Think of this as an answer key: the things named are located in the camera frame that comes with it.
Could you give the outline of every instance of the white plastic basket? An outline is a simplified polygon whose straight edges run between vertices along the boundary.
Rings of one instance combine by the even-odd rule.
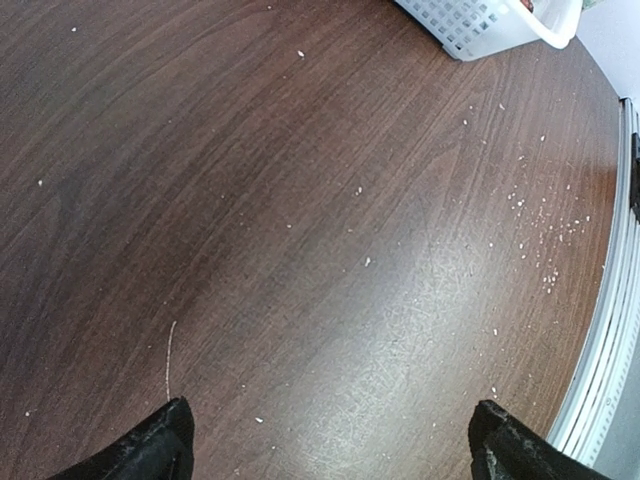
[[[582,0],[396,0],[453,58],[470,61],[542,39],[564,48],[575,36]]]

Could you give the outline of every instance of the brown wooden surface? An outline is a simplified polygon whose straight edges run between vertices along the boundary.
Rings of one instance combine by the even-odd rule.
[[[467,478],[492,387],[549,428],[615,190],[616,97],[577,41],[456,63],[373,0],[0,24],[0,478],[160,406],[173,321],[197,479]]]

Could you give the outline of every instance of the scratch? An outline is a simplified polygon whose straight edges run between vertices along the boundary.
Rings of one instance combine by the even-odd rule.
[[[164,373],[164,381],[167,387],[167,402],[171,400],[171,387],[169,387],[169,368],[171,367],[171,342],[173,341],[173,331],[176,329],[177,320],[174,320],[171,324],[171,331],[169,332],[169,342],[167,343],[167,368]]]

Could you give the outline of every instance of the black object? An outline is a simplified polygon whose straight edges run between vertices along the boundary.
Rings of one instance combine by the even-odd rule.
[[[640,222],[640,136],[631,135],[631,209]]]
[[[491,400],[469,423],[474,480],[608,480],[560,453]]]
[[[114,443],[49,480],[189,480],[193,414],[174,398]]]

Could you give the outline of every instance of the dark wood tabletop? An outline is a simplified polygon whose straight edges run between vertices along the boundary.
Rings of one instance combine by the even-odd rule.
[[[196,479],[468,478],[484,398],[548,430],[615,193],[577,40],[464,64],[375,0],[0,24],[0,478],[162,405],[172,326]]]

